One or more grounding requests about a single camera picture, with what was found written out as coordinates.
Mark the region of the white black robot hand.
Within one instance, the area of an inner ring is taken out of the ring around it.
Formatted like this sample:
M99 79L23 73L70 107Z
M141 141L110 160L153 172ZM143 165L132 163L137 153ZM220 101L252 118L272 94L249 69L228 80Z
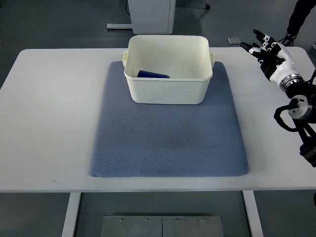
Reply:
M292 56L285 46L259 30L254 29L253 33L262 44L261 46L245 42L239 45L256 58L261 71L269 81L275 82L283 91L286 91L291 83L303 81L302 76L295 69Z

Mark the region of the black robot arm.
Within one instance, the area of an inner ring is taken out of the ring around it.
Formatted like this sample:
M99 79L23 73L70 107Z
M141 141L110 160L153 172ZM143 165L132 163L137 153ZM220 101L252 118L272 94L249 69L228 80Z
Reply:
M312 167L316 166L316 132L311 124L316 122L316 85L313 84L316 74L313 73L308 81L301 76L291 74L285 77L280 87L290 99L289 104L276 109L274 119L277 124L289 132L298 132L303 144L300 155ZM281 113L287 111L295 127L289 127L282 119Z

